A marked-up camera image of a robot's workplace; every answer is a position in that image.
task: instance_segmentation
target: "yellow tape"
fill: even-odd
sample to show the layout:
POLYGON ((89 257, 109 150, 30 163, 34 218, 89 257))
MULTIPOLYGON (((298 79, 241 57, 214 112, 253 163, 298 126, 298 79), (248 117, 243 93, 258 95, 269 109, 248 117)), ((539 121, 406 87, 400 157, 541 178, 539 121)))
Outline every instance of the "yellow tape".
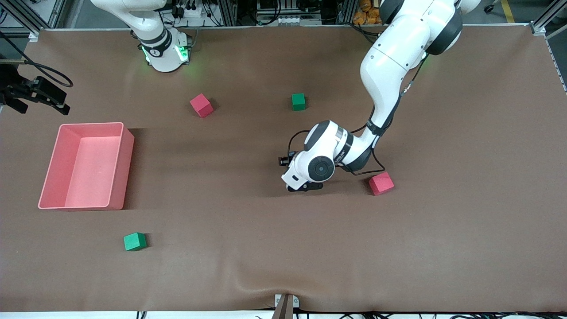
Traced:
POLYGON ((512 15, 512 10, 510 10, 510 5, 508 4, 508 0, 502 0, 500 2, 502 4, 502 8, 504 9, 504 15, 506 16, 506 21, 508 23, 514 23, 514 16, 512 15))

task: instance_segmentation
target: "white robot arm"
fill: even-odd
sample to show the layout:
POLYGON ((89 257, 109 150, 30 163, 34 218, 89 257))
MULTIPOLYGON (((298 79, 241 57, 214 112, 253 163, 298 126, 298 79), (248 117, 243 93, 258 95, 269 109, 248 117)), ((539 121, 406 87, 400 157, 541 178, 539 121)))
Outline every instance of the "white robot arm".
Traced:
POLYGON ((147 61, 160 72, 171 72, 188 62, 187 35, 167 28, 154 10, 166 0, 91 0, 96 7, 124 21, 142 43, 147 61))
POLYGON ((289 154, 282 175, 290 191, 320 189, 341 167, 351 173, 362 169, 376 142, 390 126, 400 103, 400 87, 407 72, 425 53, 441 54, 459 38, 463 26, 460 6, 471 10, 480 0, 384 0, 382 19, 389 24, 362 61, 362 83, 374 110, 361 136, 326 120, 316 124, 303 151, 289 154))

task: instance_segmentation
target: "green block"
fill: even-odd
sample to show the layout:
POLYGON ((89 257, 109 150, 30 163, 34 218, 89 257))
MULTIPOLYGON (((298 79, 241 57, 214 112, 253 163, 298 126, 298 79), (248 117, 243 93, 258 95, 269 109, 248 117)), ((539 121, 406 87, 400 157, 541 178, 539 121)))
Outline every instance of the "green block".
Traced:
POLYGON ((126 249, 126 251, 136 251, 146 246, 146 235, 142 233, 133 233, 124 236, 124 249, 126 249))
POLYGON ((294 111, 305 110, 305 95, 303 93, 292 94, 291 106, 294 111))

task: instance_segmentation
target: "brown table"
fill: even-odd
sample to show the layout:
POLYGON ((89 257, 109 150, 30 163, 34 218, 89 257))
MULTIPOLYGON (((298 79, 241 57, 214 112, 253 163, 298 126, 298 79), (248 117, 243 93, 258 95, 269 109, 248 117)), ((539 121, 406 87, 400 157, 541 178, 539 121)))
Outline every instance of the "brown table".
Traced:
POLYGON ((293 133, 366 120, 368 48, 350 28, 203 30, 162 74, 127 32, 42 32, 27 53, 75 87, 67 117, 0 116, 0 310, 255 309, 281 292, 318 311, 567 310, 567 96, 528 27, 468 27, 431 57, 378 144, 395 190, 343 171, 285 190, 293 133), (125 209, 39 211, 58 126, 105 121, 136 137, 125 209), (151 246, 125 252, 132 232, 151 246))

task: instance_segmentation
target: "pink bin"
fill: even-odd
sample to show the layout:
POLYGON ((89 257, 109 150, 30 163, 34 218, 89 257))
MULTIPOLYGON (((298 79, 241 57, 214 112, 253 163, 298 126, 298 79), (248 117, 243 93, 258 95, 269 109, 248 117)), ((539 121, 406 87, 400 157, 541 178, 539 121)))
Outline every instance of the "pink bin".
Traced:
POLYGON ((63 124, 39 209, 106 211, 124 206, 134 136, 124 123, 63 124))

